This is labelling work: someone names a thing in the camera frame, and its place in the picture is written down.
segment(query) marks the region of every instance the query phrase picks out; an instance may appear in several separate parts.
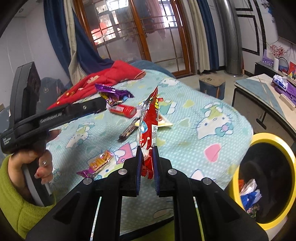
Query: gray pipe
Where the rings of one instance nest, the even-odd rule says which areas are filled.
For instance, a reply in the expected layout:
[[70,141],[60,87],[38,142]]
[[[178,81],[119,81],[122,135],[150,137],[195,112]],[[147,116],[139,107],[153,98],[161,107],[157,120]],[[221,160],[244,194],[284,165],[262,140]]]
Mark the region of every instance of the gray pipe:
[[214,0],[222,23],[226,72],[242,74],[242,36],[232,0]]

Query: red snack bag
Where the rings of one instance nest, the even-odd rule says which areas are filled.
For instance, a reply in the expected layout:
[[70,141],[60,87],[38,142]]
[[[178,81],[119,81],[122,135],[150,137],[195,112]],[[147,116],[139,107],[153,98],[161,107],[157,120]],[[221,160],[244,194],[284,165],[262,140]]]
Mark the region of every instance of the red snack bag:
[[140,125],[138,129],[138,140],[144,156],[142,163],[142,176],[145,177],[148,173],[148,179],[153,178],[152,168],[152,148],[156,143],[156,134],[158,130],[158,88],[150,94],[145,100],[141,109]]

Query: red cloth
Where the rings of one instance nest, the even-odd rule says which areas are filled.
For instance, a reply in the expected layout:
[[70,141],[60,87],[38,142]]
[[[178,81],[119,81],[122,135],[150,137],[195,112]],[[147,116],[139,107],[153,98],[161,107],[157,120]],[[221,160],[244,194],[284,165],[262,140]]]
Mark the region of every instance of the red cloth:
[[124,80],[138,80],[144,77],[145,74],[145,71],[131,66],[121,60],[116,60],[111,68],[104,69],[97,73],[92,73],[80,80],[71,89],[61,95],[57,102],[52,104],[47,109],[49,110],[63,104],[71,104],[97,93],[94,86],[95,84],[113,86]]

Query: white wall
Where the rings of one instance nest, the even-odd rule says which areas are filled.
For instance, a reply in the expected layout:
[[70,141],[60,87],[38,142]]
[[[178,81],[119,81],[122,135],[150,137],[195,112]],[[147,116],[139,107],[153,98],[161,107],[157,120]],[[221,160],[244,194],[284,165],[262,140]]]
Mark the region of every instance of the white wall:
[[[233,2],[236,8],[250,8],[247,0],[233,0]],[[237,11],[237,14],[239,15],[239,23],[242,34],[242,47],[249,50],[257,51],[255,23],[252,18],[246,17],[245,15],[254,16],[259,37],[259,55],[243,51],[244,69],[253,74],[255,70],[255,62],[261,61],[263,57],[263,38],[258,12],[260,12],[262,15],[267,49],[269,49],[269,46],[273,43],[276,46],[282,46],[285,50],[288,50],[287,53],[284,55],[284,58],[287,59],[288,62],[292,61],[296,63],[296,46],[278,37],[275,22],[273,23],[274,18],[270,13],[268,13],[268,8],[265,8],[263,6],[263,4],[266,4],[268,2],[266,0],[250,0],[250,3],[252,6],[252,11]]]
[[50,42],[45,25],[43,3],[40,3],[26,17],[26,30],[40,78],[60,79],[66,85],[70,79],[62,68]]
[[15,71],[33,61],[24,18],[13,18],[0,38],[0,103],[8,106]]
[[70,81],[52,48],[42,3],[27,17],[13,18],[0,38],[0,104],[9,105],[15,71],[31,61],[41,79]]

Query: bed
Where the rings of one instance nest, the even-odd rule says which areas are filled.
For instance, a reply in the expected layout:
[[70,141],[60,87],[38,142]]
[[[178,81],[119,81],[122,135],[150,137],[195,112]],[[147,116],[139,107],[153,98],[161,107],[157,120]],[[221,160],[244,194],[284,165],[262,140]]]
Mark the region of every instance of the bed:
[[[171,161],[173,168],[188,177],[209,177],[225,188],[248,150],[253,130],[245,117],[228,104],[194,90],[180,81],[155,70],[145,70],[140,80],[119,83],[114,87],[127,89],[135,97],[125,104],[136,106],[159,88],[160,113],[172,127],[161,127],[157,146],[161,157]],[[87,161],[105,150],[115,158],[96,179],[105,178],[135,156],[136,133],[118,142],[119,135],[132,119],[105,111],[82,117],[61,126],[61,134],[47,144],[53,156],[52,188],[57,201],[74,188],[82,177],[77,171],[88,168]],[[123,198],[120,233],[146,227],[173,216],[171,198],[158,198],[154,180],[141,179],[140,195]]]

